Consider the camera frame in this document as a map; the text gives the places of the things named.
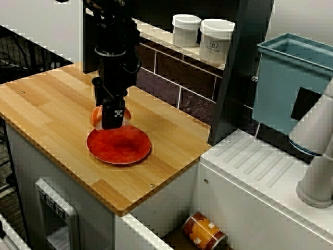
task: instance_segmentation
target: red plate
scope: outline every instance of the red plate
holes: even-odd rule
[[[94,129],[87,138],[87,147],[97,159],[112,164],[131,164],[150,151],[148,136],[133,126],[119,129]]]

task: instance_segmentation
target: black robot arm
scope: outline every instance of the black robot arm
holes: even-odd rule
[[[97,29],[95,53],[100,57],[95,86],[96,106],[102,105],[103,129],[121,127],[127,88],[136,85],[141,68],[134,48],[140,32],[132,20],[130,0],[83,0],[94,13]]]

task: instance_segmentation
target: wooden tabletop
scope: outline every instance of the wooden tabletop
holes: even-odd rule
[[[130,124],[148,135],[151,153],[130,167],[104,163],[86,146],[96,106],[91,80],[97,73],[83,74],[81,69],[77,63],[0,85],[0,115],[111,211],[123,216],[210,148],[210,127],[133,86],[125,98]]]

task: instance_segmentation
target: blue bin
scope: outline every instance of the blue bin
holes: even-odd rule
[[[258,44],[262,53],[252,118],[284,134],[300,87],[323,94],[333,78],[333,47],[293,34]]]

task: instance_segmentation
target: white jar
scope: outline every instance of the white jar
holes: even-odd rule
[[[202,21],[199,57],[217,64],[225,63],[234,27],[235,23],[222,19]]]
[[[200,23],[201,19],[193,15],[178,14],[173,16],[173,45],[181,48],[195,47]]]

